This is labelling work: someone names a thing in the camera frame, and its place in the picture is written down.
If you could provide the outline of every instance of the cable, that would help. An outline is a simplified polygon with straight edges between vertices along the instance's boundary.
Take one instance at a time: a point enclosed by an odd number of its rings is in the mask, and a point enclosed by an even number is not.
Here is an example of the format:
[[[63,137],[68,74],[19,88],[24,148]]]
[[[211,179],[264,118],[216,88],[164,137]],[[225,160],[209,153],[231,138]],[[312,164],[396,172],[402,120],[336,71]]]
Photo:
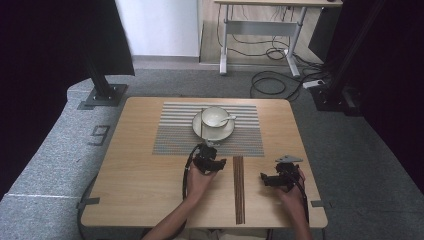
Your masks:
[[[289,94],[289,96],[287,96],[287,97],[286,97],[286,99],[287,99],[288,101],[290,101],[290,102],[295,101],[295,100],[299,97],[299,95],[300,95],[299,90],[300,90],[300,88],[302,87],[303,83],[307,82],[306,80],[307,80],[308,78],[310,78],[311,76],[318,75],[318,74],[321,74],[321,72],[310,73],[310,74],[305,75],[305,76],[302,78],[302,80],[299,82],[299,84],[297,85],[297,87],[295,88],[295,90],[294,90],[293,92],[291,92],[291,93]]]
[[[293,54],[293,56],[295,57],[296,61],[302,64],[303,66],[324,70],[323,68],[325,67],[325,65],[323,63],[314,63],[306,61],[297,54]]]
[[[184,176],[183,176],[183,200],[187,197],[187,176],[188,176],[188,170],[190,168],[190,164],[193,161],[193,154],[197,149],[200,149],[202,144],[197,144],[196,147],[193,148],[190,155],[188,156],[186,165],[184,166]]]
[[[269,19],[269,21],[272,21],[272,19],[274,18],[274,21],[275,21],[275,19],[277,18],[277,16],[278,16],[278,14],[280,13],[280,7],[278,6],[278,7],[275,7],[275,12],[274,12],[274,14],[272,14],[272,16],[271,16],[271,18]]]
[[[93,186],[93,184],[96,181],[96,179],[97,179],[97,174],[96,174],[96,176],[93,177],[93,179],[90,181],[90,183],[88,184],[88,186],[85,188],[84,193],[81,196],[80,203],[83,203],[84,202],[84,199],[86,199],[86,197],[88,195],[89,189]],[[78,232],[79,232],[81,238],[83,240],[85,240],[86,238],[85,238],[84,234],[82,233],[82,223],[81,223],[82,210],[83,209],[78,208],[78,212],[77,212],[77,225],[78,225]]]
[[[287,13],[287,7],[284,8],[283,16],[280,17],[282,22],[284,22],[284,19],[286,18],[286,13]]]
[[[286,84],[284,83],[285,79],[290,79],[292,81],[298,82],[295,78],[285,75],[283,73],[279,73],[279,72],[262,71],[262,72],[256,73],[251,79],[252,85],[250,87],[250,98],[253,98],[254,90],[265,95],[278,95],[278,94],[284,93],[286,90]],[[264,81],[276,81],[276,82],[279,82],[282,87],[280,90],[277,90],[274,92],[266,92],[264,90],[259,89],[259,87],[257,86],[258,83],[264,82]]]
[[[309,223],[309,208],[308,208],[308,196],[306,196],[306,192],[305,192],[305,188],[302,187],[302,185],[300,185],[299,181],[294,178],[289,172],[287,172],[286,170],[283,171],[287,177],[290,178],[290,180],[292,180],[292,182],[294,184],[296,184],[296,186],[299,188],[300,193],[302,194],[302,199],[303,199],[303,209],[305,210],[305,217],[306,217],[306,221]]]
[[[241,5],[241,9],[242,9],[243,16],[246,18],[246,20],[249,20],[249,18],[247,18],[246,14],[244,13],[244,6],[243,5]]]
[[[221,8],[222,8],[222,5],[220,4],[219,5],[219,10],[218,10],[218,20],[217,20],[217,26],[216,26],[216,36],[217,36],[217,39],[218,39],[218,44],[222,47],[222,44],[221,44],[221,41],[220,41],[220,38],[219,38],[219,22],[220,22],[220,17],[221,17]],[[233,18],[233,14],[234,14],[234,5],[231,8],[230,19]],[[243,44],[263,44],[263,43],[271,43],[272,44],[272,48],[267,49],[265,51],[265,53],[262,53],[262,54],[246,54],[246,53],[240,52],[240,51],[238,51],[236,49],[233,49],[233,48],[227,48],[227,51],[233,51],[233,52],[236,52],[236,53],[238,53],[240,55],[243,55],[243,56],[246,56],[246,57],[262,57],[262,56],[267,56],[268,58],[270,58],[272,60],[282,60],[282,59],[284,59],[286,57],[285,56],[285,53],[284,53],[284,49],[283,48],[277,48],[277,47],[275,47],[274,43],[279,43],[279,44],[285,45],[286,47],[289,47],[289,45],[287,45],[284,42],[276,41],[275,40],[275,37],[273,37],[273,39],[271,41],[268,40],[268,41],[259,41],[259,42],[245,42],[245,41],[238,40],[234,36],[234,34],[232,34],[232,36],[233,36],[233,38],[234,38],[235,41],[237,41],[239,43],[243,43]],[[271,56],[271,54],[273,54],[273,53],[280,53],[282,56],[279,57],[279,58],[274,58],[274,57]]]

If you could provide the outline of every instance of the black curtain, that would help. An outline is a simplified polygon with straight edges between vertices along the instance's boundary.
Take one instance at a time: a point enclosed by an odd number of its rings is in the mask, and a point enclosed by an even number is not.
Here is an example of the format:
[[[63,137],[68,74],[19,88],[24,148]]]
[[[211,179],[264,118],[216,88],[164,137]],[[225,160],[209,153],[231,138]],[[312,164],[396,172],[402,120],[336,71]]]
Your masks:
[[[0,41],[3,196],[60,116],[67,89],[90,78],[83,53],[104,75],[134,69],[113,0],[3,0]]]
[[[424,192],[423,3],[379,1],[384,4],[376,13],[376,1],[345,1],[327,63],[337,76],[333,84],[359,90],[361,113]],[[352,47],[349,43],[372,14],[376,15],[363,41],[340,72]]]

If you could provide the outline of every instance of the wooden chopsticks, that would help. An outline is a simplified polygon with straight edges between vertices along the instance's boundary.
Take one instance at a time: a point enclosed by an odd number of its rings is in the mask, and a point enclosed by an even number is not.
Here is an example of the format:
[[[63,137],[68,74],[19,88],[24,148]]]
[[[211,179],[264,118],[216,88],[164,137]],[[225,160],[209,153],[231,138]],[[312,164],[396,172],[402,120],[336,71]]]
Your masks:
[[[243,156],[233,157],[236,224],[245,223]]]

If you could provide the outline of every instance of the white wall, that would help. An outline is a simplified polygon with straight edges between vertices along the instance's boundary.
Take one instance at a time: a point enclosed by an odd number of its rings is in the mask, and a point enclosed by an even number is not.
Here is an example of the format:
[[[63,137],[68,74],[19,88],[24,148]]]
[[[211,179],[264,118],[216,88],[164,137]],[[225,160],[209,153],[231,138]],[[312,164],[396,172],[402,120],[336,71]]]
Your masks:
[[[132,55],[200,53],[201,0],[116,0]]]

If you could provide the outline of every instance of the white teacup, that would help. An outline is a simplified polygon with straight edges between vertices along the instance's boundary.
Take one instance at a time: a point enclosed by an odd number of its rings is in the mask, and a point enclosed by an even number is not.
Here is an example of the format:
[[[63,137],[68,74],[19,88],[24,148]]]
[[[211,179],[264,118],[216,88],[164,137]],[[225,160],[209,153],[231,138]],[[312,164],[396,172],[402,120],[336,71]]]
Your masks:
[[[227,111],[220,107],[210,107],[202,112],[202,123],[209,127],[223,127],[227,124],[229,117]]]

